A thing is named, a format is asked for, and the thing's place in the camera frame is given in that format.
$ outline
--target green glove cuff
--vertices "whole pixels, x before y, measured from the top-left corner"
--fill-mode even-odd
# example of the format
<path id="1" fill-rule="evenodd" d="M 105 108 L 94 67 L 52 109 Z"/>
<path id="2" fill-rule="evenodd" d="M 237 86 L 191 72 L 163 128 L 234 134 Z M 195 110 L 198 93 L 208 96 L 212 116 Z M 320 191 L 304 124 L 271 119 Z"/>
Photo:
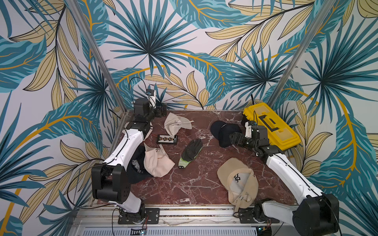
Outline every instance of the green glove cuff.
<path id="1" fill-rule="evenodd" d="M 191 163 L 191 161 L 187 162 L 180 157 L 180 160 L 178 161 L 178 167 L 184 169 L 189 163 Z"/>

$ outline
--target black motor joint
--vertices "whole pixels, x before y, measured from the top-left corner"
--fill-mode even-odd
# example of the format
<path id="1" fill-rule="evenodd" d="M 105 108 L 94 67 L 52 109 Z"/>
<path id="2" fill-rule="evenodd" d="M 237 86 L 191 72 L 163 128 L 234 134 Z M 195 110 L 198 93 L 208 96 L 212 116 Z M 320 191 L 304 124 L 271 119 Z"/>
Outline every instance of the black motor joint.
<path id="1" fill-rule="evenodd" d="M 256 156 L 260 157 L 264 162 L 273 154 L 283 154 L 279 147 L 269 144 L 268 130 L 262 125 L 251 126 L 251 137 L 246 137 L 242 133 L 234 132 L 230 135 L 230 139 L 232 144 L 253 151 Z"/>

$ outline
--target metal bracket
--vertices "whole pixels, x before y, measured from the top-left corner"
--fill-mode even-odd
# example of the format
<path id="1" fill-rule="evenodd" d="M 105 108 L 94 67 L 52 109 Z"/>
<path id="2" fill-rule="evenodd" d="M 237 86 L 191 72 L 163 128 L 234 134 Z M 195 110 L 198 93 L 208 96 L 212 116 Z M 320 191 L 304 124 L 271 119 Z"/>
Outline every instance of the metal bracket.
<path id="1" fill-rule="evenodd" d="M 144 211 L 144 218 L 147 219 L 147 224 L 157 225 L 159 222 L 159 208 L 146 208 Z M 118 224 L 119 225 L 129 225 L 129 224 L 143 224 L 145 221 L 138 222 L 140 220 L 140 215 L 138 213 L 126 213 L 123 212 L 119 215 Z"/>
<path id="2" fill-rule="evenodd" d="M 239 209 L 239 220 L 241 224 L 255 224 L 255 223 L 262 223 L 258 222 L 254 218 L 254 208 L 246 208 L 246 209 Z M 266 217 L 265 222 L 271 221 L 272 223 L 279 223 L 280 221 L 275 218 Z"/>

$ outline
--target yellow toolbox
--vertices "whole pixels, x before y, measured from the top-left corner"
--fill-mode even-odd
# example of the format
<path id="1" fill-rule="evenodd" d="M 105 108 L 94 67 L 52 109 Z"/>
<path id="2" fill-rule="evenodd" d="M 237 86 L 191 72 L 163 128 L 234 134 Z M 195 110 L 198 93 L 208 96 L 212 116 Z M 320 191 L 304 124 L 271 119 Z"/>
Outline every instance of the yellow toolbox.
<path id="1" fill-rule="evenodd" d="M 258 103 L 244 109 L 243 114 L 248 120 L 263 125 L 268 130 L 271 145 L 276 145 L 282 151 L 300 144 L 301 138 L 285 123 L 267 104 Z"/>

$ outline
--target mounting plate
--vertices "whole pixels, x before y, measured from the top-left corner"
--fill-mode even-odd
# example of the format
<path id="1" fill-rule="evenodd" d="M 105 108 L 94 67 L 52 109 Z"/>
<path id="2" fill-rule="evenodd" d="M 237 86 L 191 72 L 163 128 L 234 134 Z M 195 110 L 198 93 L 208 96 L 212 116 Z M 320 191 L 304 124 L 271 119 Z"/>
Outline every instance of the mounting plate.
<path id="1" fill-rule="evenodd" d="M 253 219 L 253 208 L 246 208 L 246 209 L 239 209 L 239 220 L 241 224 L 255 224 L 258 223 Z M 280 221 L 275 218 L 267 218 L 270 219 L 272 223 L 279 223 Z"/>
<path id="2" fill-rule="evenodd" d="M 145 217 L 147 218 L 148 215 L 148 222 L 149 225 L 157 225 L 159 222 L 159 214 L 160 209 L 159 208 L 146 208 L 145 210 Z M 119 225 L 130 225 L 134 224 L 135 218 L 134 217 L 128 217 L 127 213 L 123 214 L 122 216 L 118 218 L 118 224 Z"/>

